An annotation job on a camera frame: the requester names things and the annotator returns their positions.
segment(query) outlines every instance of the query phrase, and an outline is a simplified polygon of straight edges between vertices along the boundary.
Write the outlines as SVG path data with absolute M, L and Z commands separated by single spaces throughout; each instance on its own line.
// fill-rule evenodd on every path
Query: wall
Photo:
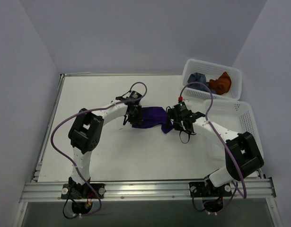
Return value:
M 58 72 L 17 0 L 0 0 L 0 227 L 10 226 L 35 167 Z
M 254 110 L 285 227 L 291 226 L 291 0 L 268 0 L 234 67 Z
M 266 0 L 20 0 L 60 72 L 232 65 Z

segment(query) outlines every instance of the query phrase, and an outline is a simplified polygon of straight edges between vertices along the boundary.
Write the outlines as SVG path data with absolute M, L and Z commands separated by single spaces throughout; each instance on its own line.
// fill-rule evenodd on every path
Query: purple cable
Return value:
M 182 96 L 182 93 L 183 93 L 184 89 L 185 89 L 187 86 L 191 85 L 191 84 L 201 84 L 201 85 L 203 85 L 203 86 L 208 90 L 208 92 L 210 93 L 210 95 L 211 95 L 211 104 L 210 104 L 210 106 L 208 107 L 208 109 L 207 109 L 207 111 L 206 111 L 206 113 L 205 113 L 205 119 L 206 119 L 206 121 L 208 122 L 208 124 L 211 126 L 211 128 L 212 128 L 212 130 L 215 132 L 215 134 L 218 136 L 218 138 L 220 139 L 221 143 L 223 144 L 223 146 L 224 146 L 226 152 L 228 153 L 230 159 L 232 160 L 232 162 L 233 162 L 233 164 L 234 164 L 234 166 L 235 166 L 235 168 L 236 168 L 236 170 L 237 170 L 237 172 L 238 172 L 239 178 L 240 178 L 241 183 L 242 183 L 243 194 L 242 194 L 242 192 L 240 191 L 240 189 L 238 188 L 238 184 L 234 184 L 234 182 L 232 182 L 232 183 L 234 184 L 234 186 L 235 186 L 235 190 L 234 190 L 234 192 L 233 192 L 233 194 L 232 194 L 232 197 L 231 197 L 230 200 L 228 201 L 228 203 L 223 207 L 222 210 L 224 210 L 224 209 L 228 206 L 228 204 L 232 201 L 232 198 L 234 197 L 236 191 L 238 191 L 238 192 L 240 193 L 240 195 L 242 196 L 243 199 L 246 199 L 246 195 L 247 195 L 247 193 L 246 193 L 246 186 L 245 186 L 244 178 L 243 178 L 242 172 L 241 172 L 241 170 L 240 170 L 240 168 L 239 168 L 239 165 L 238 165 L 238 163 L 236 162 L 234 156 L 232 155 L 232 153 L 231 153 L 229 147 L 226 145 L 225 141 L 224 141 L 224 140 L 222 139 L 222 137 L 219 135 L 218 131 L 215 129 L 215 127 L 213 126 L 213 124 L 208 120 L 208 112 L 210 111 L 210 109 L 211 109 L 211 107 L 212 107 L 212 103 L 213 103 L 213 96 L 212 96 L 212 92 L 211 92 L 211 90 L 210 90 L 210 89 L 209 89 L 205 84 L 203 84 L 203 83 L 200 83 L 200 82 L 191 82 L 191 83 L 189 83 L 189 84 L 187 84 L 187 85 L 185 85 L 185 86 L 183 87 L 183 89 L 181 90 L 181 93 L 180 93 L 180 97 Z
M 63 125 L 63 124 L 65 124 L 65 123 L 68 122 L 69 120 L 73 119 L 74 117 L 77 117 L 77 116 L 82 115 L 82 114 L 87 114 L 87 113 L 90 113 L 90 112 L 93 112 L 93 111 L 97 111 L 97 110 L 107 110 L 107 109 L 111 108 L 112 106 L 114 106 L 114 105 L 118 105 L 118 104 L 120 104 L 120 103 L 136 102 L 136 101 L 141 100 L 143 97 L 146 96 L 146 93 L 147 93 L 147 87 L 146 87 L 146 85 L 145 85 L 143 82 L 136 82 L 136 83 L 134 83 L 134 84 L 131 86 L 129 92 L 132 90 L 132 88 L 133 88 L 136 84 L 142 84 L 142 85 L 145 87 L 144 95 L 142 95 L 140 98 L 137 98 L 137 99 L 134 99 L 134 100 L 119 101 L 119 102 L 116 102 L 116 103 L 114 103 L 114 104 L 111 104 L 111 105 L 108 106 L 108 107 L 104 107 L 104 108 L 95 108 L 95 109 L 85 110 L 85 111 L 82 111 L 82 112 L 76 113 L 76 114 L 74 114 L 74 115 L 68 117 L 68 118 L 65 119 L 64 121 L 62 121 L 62 122 L 61 122 L 60 124 L 58 124 L 58 125 L 56 126 L 56 128 L 52 131 L 52 134 L 51 134 L 51 144 L 52 144 L 52 147 L 53 147 L 53 148 L 54 148 L 58 153 L 60 153 L 61 155 L 65 156 L 69 161 L 71 161 L 71 162 L 73 163 L 74 167 L 76 168 L 76 171 L 77 171 L 78 175 L 79 175 L 79 176 L 81 177 L 81 179 L 85 182 L 85 184 L 86 184 L 86 185 L 91 189 L 91 191 L 94 193 L 94 195 L 97 197 L 97 199 L 98 199 L 98 201 L 99 201 L 99 208 L 98 208 L 98 209 L 96 209 L 95 211 L 90 212 L 90 213 L 88 213 L 88 214 L 84 214 L 83 216 L 93 215 L 94 213 L 97 213 L 97 212 L 101 209 L 101 207 L 102 207 L 101 199 L 100 199 L 98 193 L 96 192 L 96 190 L 95 190 L 95 189 L 90 185 L 90 183 L 89 183 L 89 182 L 88 182 L 88 181 L 87 181 L 87 180 L 82 176 L 82 174 L 81 174 L 80 170 L 78 169 L 77 164 L 74 162 L 74 160 L 71 159 L 68 155 L 64 154 L 61 150 L 59 150 L 59 149 L 56 147 L 56 145 L 55 145 L 55 143 L 54 143 L 54 135 L 55 135 L 55 133 L 57 132 L 57 130 L 58 130 L 58 129 Z

